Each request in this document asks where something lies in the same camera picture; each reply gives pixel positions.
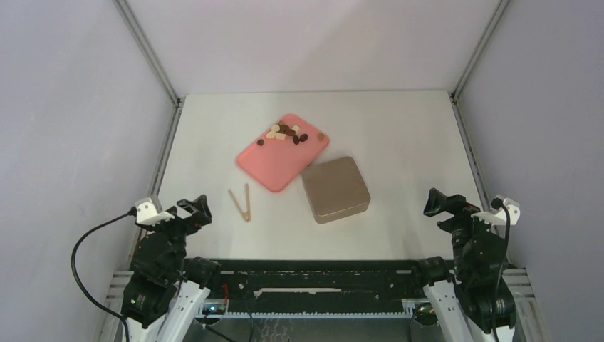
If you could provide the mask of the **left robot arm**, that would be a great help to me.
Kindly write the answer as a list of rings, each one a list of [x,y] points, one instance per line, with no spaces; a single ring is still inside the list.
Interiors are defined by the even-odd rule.
[[[208,297],[223,286],[220,265],[187,258],[187,237],[212,223],[206,195],[162,209],[156,197],[135,203],[135,223],[149,234],[132,258],[123,291],[123,341],[182,341]]]

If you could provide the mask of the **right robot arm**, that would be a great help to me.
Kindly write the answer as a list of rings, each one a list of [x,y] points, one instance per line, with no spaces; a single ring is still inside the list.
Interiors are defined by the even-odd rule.
[[[451,235],[453,268],[440,256],[419,260],[412,289],[428,299],[446,341],[512,341],[516,307],[503,273],[518,202],[496,197],[484,211],[462,195],[430,189],[424,216],[443,212],[450,217],[437,226]]]

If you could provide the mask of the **brown box lid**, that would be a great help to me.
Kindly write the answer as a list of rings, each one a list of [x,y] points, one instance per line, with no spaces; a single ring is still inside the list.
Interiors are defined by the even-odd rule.
[[[360,214],[369,207],[371,195],[350,156],[311,165],[301,173],[301,179],[318,224]]]

